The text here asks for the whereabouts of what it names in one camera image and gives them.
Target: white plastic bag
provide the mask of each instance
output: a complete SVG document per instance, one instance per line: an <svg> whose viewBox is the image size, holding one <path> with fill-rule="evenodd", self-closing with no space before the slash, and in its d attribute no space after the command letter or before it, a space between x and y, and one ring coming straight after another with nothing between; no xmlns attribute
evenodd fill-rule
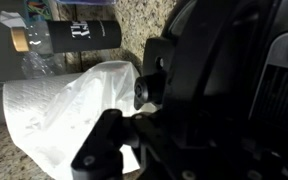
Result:
<svg viewBox="0 0 288 180"><path fill-rule="evenodd" d="M106 62L65 86L46 106L44 113L31 119L9 119L6 109L14 143L51 177L72 179L70 164L102 112L116 108L122 110L124 116L137 113L133 107L133 86L138 76L129 62ZM13 99L10 96L4 92L7 101L4 108L11 107L9 103ZM123 146L121 151L123 172L138 169L131 148Z"/></svg>

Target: clear plastic bottle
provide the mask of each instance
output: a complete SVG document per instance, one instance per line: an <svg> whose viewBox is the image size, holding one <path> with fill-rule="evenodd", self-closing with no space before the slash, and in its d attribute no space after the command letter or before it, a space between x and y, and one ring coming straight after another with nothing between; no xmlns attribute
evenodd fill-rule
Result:
<svg viewBox="0 0 288 180"><path fill-rule="evenodd" d="M52 41L45 21L37 21L24 27L11 28L15 49L19 52L34 51L38 54L52 54Z"/></svg>

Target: plastic bottle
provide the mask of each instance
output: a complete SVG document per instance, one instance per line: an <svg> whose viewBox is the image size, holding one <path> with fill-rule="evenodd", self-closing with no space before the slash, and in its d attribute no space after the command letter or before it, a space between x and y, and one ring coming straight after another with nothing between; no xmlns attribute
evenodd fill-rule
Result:
<svg viewBox="0 0 288 180"><path fill-rule="evenodd" d="M116 21L37 21L11 34L17 51L40 55L118 48L122 40Z"/></svg>

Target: granite countertop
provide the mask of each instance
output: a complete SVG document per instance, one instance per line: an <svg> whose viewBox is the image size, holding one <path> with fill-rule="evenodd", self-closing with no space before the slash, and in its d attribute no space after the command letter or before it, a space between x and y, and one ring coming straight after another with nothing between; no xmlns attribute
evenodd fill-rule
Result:
<svg viewBox="0 0 288 180"><path fill-rule="evenodd" d="M119 0L115 6L60 5L51 1L55 20L112 20L122 28L119 49L66 53L68 71L83 72L106 60L131 61L140 68L146 39L159 36L176 0ZM125 179L135 179L138 172ZM52 179L12 142L5 125L0 126L0 179Z"/></svg>

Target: plastic bag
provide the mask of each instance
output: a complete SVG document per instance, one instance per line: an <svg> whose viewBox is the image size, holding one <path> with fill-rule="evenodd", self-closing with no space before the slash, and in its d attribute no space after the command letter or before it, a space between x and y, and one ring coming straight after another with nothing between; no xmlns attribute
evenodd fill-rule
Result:
<svg viewBox="0 0 288 180"><path fill-rule="evenodd" d="M47 76L65 74L65 62L62 54L41 57L36 52L25 53L22 70L26 79L39 79Z"/></svg>
<svg viewBox="0 0 288 180"><path fill-rule="evenodd" d="M133 86L138 76L130 62L99 64L65 86L42 107L43 113L30 119L10 116L9 109L17 97L7 93L14 84L6 84L4 109L13 142L51 177L72 179L70 164L102 112L116 108L122 110L124 116L137 113L133 107ZM129 146L123 146L121 152L124 173L139 168Z"/></svg>

